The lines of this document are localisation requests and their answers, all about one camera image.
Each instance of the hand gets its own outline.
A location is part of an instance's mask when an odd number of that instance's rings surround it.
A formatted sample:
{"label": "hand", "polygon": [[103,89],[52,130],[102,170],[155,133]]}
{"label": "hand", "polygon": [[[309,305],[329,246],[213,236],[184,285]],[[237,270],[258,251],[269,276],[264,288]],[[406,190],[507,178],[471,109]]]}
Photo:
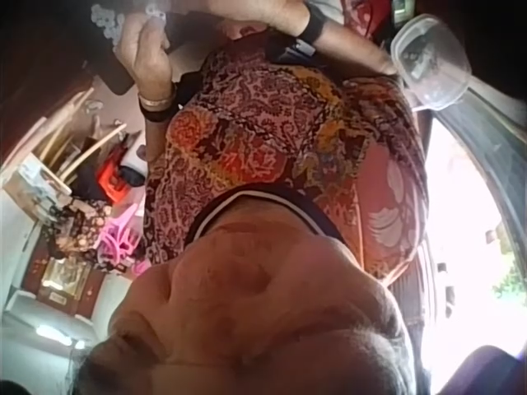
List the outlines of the hand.
{"label": "hand", "polygon": [[127,16],[115,55],[147,100],[166,100],[172,95],[172,66],[165,52],[169,47],[162,19],[146,14]]}
{"label": "hand", "polygon": [[172,0],[173,12],[206,12],[234,21],[258,21],[274,26],[290,3],[301,0]]}

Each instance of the plastic container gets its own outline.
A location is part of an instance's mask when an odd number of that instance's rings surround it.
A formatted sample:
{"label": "plastic container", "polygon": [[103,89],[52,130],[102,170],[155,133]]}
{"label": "plastic container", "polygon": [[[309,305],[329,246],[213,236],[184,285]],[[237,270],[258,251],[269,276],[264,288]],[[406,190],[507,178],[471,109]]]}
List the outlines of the plastic container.
{"label": "plastic container", "polygon": [[394,65],[423,108],[440,110],[466,92],[472,74],[461,43],[431,15],[412,19],[391,45]]}

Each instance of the watch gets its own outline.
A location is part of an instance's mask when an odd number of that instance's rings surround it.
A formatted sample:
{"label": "watch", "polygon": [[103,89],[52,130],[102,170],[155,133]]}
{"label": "watch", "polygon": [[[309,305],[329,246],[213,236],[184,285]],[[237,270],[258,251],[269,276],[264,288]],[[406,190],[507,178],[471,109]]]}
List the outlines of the watch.
{"label": "watch", "polygon": [[326,18],[317,6],[309,4],[308,2],[304,2],[304,4],[310,12],[310,21],[302,34],[297,38],[312,45],[322,35],[322,30],[324,29],[324,25],[328,21],[328,18]]}

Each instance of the ceiling light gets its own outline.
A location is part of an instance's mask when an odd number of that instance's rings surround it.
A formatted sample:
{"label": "ceiling light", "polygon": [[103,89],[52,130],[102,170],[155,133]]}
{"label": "ceiling light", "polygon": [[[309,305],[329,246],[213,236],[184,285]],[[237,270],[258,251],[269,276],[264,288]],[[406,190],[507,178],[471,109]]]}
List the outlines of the ceiling light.
{"label": "ceiling light", "polygon": [[36,328],[36,334],[50,340],[55,340],[66,347],[70,347],[73,344],[73,340],[70,337],[48,325],[39,325],[39,327]]}
{"label": "ceiling light", "polygon": [[86,348],[86,342],[83,340],[79,340],[77,343],[75,343],[75,350],[84,350]]}

